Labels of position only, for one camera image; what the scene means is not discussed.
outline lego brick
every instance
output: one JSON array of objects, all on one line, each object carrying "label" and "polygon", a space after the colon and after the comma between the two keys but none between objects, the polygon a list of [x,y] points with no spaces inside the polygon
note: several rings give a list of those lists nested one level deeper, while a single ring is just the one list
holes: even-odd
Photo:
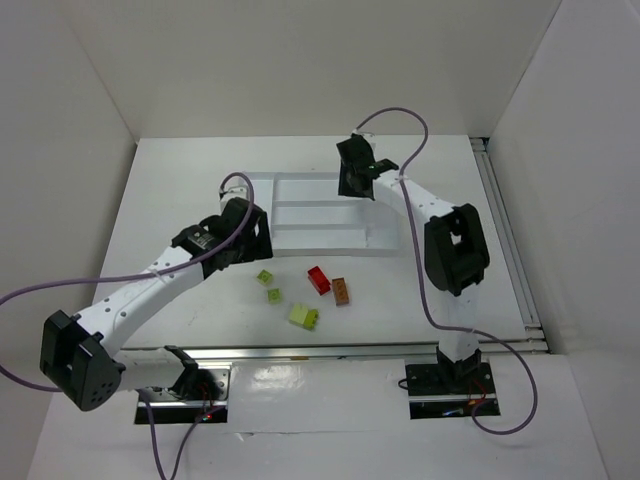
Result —
[{"label": "lego brick", "polygon": [[267,301],[271,305],[276,305],[282,301],[282,293],[279,288],[272,288],[267,290]]},{"label": "lego brick", "polygon": [[309,307],[296,303],[291,313],[289,313],[289,322],[307,330],[313,330],[318,320],[318,310],[309,310]]},{"label": "lego brick", "polygon": [[273,275],[266,270],[263,270],[258,274],[256,280],[258,280],[262,285],[266,287],[271,282],[273,282]]},{"label": "lego brick", "polygon": [[336,305],[348,305],[349,304],[349,292],[347,291],[347,283],[344,278],[334,278],[331,280],[331,289],[333,290],[333,296],[336,299]]},{"label": "lego brick", "polygon": [[325,274],[322,273],[322,270],[320,270],[320,267],[313,267],[307,272],[307,275],[309,281],[320,295],[324,295],[331,290],[331,284]]}]

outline yellow-green lego brick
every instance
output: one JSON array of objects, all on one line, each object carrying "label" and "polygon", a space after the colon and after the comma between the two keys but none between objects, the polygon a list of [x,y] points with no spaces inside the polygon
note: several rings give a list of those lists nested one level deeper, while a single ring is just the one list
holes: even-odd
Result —
[{"label": "yellow-green lego brick", "polygon": [[307,330],[313,330],[316,326],[316,322],[318,321],[318,310],[313,309],[307,312],[307,316],[304,319],[304,324],[302,325]]},{"label": "yellow-green lego brick", "polygon": [[262,285],[266,287],[271,282],[273,282],[273,275],[266,270],[263,270],[258,274],[256,280],[258,280]]},{"label": "yellow-green lego brick", "polygon": [[309,310],[309,307],[296,303],[289,313],[289,321],[294,325],[313,330],[318,320],[318,310]]},{"label": "yellow-green lego brick", "polygon": [[293,305],[293,308],[289,313],[289,321],[302,327],[304,326],[304,321],[307,318],[307,313],[309,313],[309,309],[307,307],[301,303],[296,303]]},{"label": "yellow-green lego brick", "polygon": [[276,305],[282,301],[282,294],[280,293],[279,288],[272,288],[271,290],[267,290],[267,301],[271,305]]}]

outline red lego brick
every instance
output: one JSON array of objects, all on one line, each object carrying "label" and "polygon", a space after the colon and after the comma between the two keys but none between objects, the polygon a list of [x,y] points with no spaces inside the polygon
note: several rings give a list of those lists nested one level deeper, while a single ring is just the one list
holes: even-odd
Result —
[{"label": "red lego brick", "polygon": [[325,277],[322,270],[320,270],[320,267],[313,267],[307,272],[307,274],[309,275],[309,281],[320,295],[324,295],[331,291],[329,279]]}]

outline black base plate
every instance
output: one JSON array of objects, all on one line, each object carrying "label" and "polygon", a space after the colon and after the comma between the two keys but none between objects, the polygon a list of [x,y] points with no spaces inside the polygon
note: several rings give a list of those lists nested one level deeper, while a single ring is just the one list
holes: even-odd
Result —
[{"label": "black base plate", "polygon": [[[411,402],[409,414],[411,420],[422,418],[460,418],[470,417],[472,407],[469,402]],[[485,400],[476,410],[477,417],[495,417],[500,415],[500,406],[495,399]]]},{"label": "black base plate", "polygon": [[456,383],[447,382],[441,375],[440,367],[434,363],[407,365],[405,369],[410,397],[478,394],[481,392],[476,382],[484,387],[487,394],[496,393],[491,366],[488,363],[481,363],[475,372]]}]

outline white platform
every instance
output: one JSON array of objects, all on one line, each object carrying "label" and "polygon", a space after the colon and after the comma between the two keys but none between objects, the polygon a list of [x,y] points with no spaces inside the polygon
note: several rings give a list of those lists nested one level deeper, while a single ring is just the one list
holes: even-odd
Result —
[{"label": "white platform", "polygon": [[[335,144],[344,137],[143,139],[135,156],[103,275],[131,273],[149,265],[184,227],[219,211],[218,186],[229,172],[329,172],[339,169]],[[377,158],[401,163],[418,136],[378,136]],[[481,215],[491,265],[481,285],[478,327],[507,339],[524,337],[516,302],[469,140],[433,136],[409,176],[441,198],[474,204]],[[143,326],[128,347],[266,346],[391,343],[438,340],[420,308],[408,226],[394,258],[292,257],[232,266],[179,297]],[[329,278],[345,277],[352,304],[338,309],[319,297],[306,271],[319,265]],[[285,301],[270,306],[255,280],[263,268]],[[96,298],[117,286],[103,285]],[[433,290],[436,319],[446,315]],[[315,331],[286,320],[290,302],[319,308]]]},{"label": "white platform", "polygon": [[[232,373],[229,423],[198,426],[178,479],[606,480],[580,394],[564,357],[529,356],[540,389],[533,423],[490,437],[466,419],[410,420],[397,388],[401,360],[243,364]],[[512,356],[491,359],[502,417],[513,426],[531,405]],[[119,393],[82,413],[55,395],[29,480],[157,479],[149,428],[133,425],[136,395]],[[165,469],[187,427],[159,427]]]},{"label": "white platform", "polygon": [[337,171],[245,173],[268,214],[274,256],[398,254],[396,212],[368,198],[339,196]]}]

